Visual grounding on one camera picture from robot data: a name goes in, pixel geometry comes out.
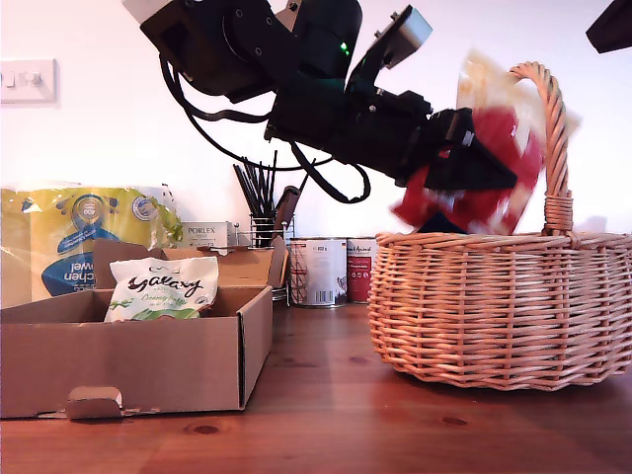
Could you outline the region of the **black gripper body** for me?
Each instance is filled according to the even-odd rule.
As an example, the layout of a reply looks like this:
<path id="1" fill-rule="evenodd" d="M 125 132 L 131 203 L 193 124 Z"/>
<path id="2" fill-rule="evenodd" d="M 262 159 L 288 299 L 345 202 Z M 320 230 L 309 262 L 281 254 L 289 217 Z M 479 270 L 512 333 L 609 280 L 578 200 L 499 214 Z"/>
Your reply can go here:
<path id="1" fill-rule="evenodd" d="M 412 150 L 432 111 L 431 104 L 412 91 L 399 95 L 377 91 L 364 97 L 345 139 L 346 159 L 405 185 L 415 168 Z"/>

